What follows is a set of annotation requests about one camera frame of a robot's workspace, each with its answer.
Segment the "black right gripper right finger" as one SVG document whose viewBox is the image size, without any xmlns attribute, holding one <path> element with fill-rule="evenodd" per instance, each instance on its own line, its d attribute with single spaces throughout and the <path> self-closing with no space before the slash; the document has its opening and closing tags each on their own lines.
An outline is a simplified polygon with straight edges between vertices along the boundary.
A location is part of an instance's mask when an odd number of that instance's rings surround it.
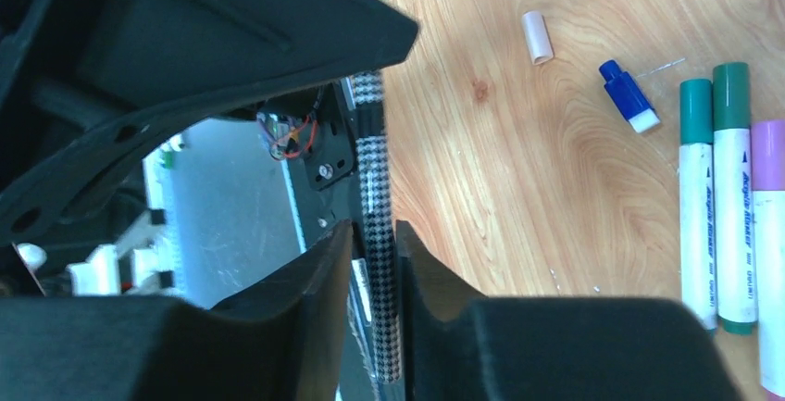
<svg viewBox="0 0 785 401">
<path fill-rule="evenodd" d="M 396 225 L 408 400 L 738 400 L 681 303 L 491 297 Z"/>
</svg>

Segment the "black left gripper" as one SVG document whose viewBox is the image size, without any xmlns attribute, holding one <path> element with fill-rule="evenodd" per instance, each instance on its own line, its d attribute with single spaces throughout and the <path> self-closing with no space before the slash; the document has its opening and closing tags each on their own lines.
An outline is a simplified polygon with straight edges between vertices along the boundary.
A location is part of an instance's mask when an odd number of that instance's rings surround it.
<svg viewBox="0 0 785 401">
<path fill-rule="evenodd" d="M 132 163 L 209 114 L 198 92 L 128 101 L 73 77 L 106 2 L 1 0 L 3 244 L 85 218 Z"/>
</svg>

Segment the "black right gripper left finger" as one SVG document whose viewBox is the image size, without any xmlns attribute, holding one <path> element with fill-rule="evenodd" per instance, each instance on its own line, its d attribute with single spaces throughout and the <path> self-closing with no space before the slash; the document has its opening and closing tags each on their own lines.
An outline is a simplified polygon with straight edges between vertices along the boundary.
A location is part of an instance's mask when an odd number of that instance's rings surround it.
<svg viewBox="0 0 785 401">
<path fill-rule="evenodd" d="M 331 400 L 353 225 L 211 309 L 168 296 L 5 297 L 5 400 Z"/>
</svg>

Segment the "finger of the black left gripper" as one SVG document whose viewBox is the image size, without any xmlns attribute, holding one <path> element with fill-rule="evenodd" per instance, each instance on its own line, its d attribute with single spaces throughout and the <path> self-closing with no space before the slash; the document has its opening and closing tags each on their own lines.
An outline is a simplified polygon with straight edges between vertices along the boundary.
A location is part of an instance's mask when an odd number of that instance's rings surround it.
<svg viewBox="0 0 785 401">
<path fill-rule="evenodd" d="M 120 135 L 209 115 L 406 59 L 418 25 L 381 0 L 79 0 L 61 118 Z"/>
</svg>

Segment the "houndstooth patterned pen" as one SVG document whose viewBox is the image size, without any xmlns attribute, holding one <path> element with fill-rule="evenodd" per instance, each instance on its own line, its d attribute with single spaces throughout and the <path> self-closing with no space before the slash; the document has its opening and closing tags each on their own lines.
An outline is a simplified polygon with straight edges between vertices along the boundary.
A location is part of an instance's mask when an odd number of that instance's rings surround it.
<svg viewBox="0 0 785 401">
<path fill-rule="evenodd" d="M 350 83 L 375 373 L 379 382 L 392 383 L 402 376 L 402 359 L 384 87 L 378 70 L 357 73 Z"/>
</svg>

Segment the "blue pen cap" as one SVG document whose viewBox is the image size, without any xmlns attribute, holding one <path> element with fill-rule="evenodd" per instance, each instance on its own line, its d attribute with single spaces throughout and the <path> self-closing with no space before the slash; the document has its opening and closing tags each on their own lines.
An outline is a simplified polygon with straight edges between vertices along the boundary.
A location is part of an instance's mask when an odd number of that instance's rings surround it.
<svg viewBox="0 0 785 401">
<path fill-rule="evenodd" d="M 648 132 L 660 124 L 660 118 L 638 83 L 615 60 L 605 61 L 598 70 L 604 78 L 608 96 L 636 133 Z"/>
</svg>

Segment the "beige marker cap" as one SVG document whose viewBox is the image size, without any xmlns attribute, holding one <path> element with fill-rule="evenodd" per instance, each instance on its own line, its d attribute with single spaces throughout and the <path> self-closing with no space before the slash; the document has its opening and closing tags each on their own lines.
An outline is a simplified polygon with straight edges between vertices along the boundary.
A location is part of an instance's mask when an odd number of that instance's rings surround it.
<svg viewBox="0 0 785 401">
<path fill-rule="evenodd" d="M 554 57 L 549 33 L 541 12 L 531 10 L 521 18 L 530 61 L 534 66 L 541 65 Z"/>
</svg>

